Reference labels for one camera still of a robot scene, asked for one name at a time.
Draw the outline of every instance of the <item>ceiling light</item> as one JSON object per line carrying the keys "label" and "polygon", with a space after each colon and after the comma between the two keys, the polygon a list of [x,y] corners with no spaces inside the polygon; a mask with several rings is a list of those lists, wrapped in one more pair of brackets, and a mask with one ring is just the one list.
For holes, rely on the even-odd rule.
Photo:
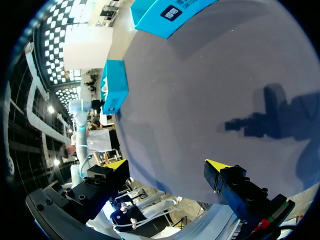
{"label": "ceiling light", "polygon": [[59,166],[60,161],[59,161],[58,159],[56,159],[56,160],[53,161],[53,164],[54,164],[55,166]]}
{"label": "ceiling light", "polygon": [[53,106],[48,106],[48,112],[50,113],[50,114],[53,114],[54,112],[55,112],[55,109],[54,109],[54,107]]}

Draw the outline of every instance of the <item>checkered ceiling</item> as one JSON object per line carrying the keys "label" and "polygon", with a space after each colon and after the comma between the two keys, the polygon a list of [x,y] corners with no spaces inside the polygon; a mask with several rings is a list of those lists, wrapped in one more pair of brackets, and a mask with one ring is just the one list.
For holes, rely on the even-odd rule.
{"label": "checkered ceiling", "polygon": [[80,87],[61,88],[67,83],[77,86],[74,83],[78,82],[80,85],[82,74],[80,69],[66,71],[64,68],[65,36],[69,31],[88,24],[95,2],[95,0],[56,0],[43,23],[41,45],[47,76],[52,87],[59,89],[55,93],[67,111],[69,101],[80,98]]}

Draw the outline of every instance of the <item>label sticker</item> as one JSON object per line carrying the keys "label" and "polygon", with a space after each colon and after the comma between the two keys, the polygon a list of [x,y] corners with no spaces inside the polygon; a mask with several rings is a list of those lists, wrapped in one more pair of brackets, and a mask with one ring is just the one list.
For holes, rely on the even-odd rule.
{"label": "label sticker", "polygon": [[177,17],[182,14],[182,11],[173,5],[169,5],[161,14],[161,17],[168,19],[169,21],[174,21]]}

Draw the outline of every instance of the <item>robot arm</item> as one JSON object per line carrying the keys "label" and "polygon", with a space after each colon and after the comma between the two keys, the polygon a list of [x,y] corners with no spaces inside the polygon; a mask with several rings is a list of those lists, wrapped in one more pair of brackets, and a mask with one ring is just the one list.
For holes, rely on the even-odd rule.
{"label": "robot arm", "polygon": [[87,145],[87,115],[86,112],[92,109],[91,101],[72,100],[69,102],[69,111],[73,114],[76,124],[75,148],[80,165],[71,166],[72,187],[81,183],[82,178],[90,168],[88,162],[89,149]]}

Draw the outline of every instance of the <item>white wall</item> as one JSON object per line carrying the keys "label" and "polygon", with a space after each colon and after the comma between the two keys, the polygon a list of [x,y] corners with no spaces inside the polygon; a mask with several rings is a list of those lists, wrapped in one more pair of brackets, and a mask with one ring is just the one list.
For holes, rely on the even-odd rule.
{"label": "white wall", "polygon": [[84,26],[69,31],[63,45],[64,69],[102,69],[112,37],[112,27]]}

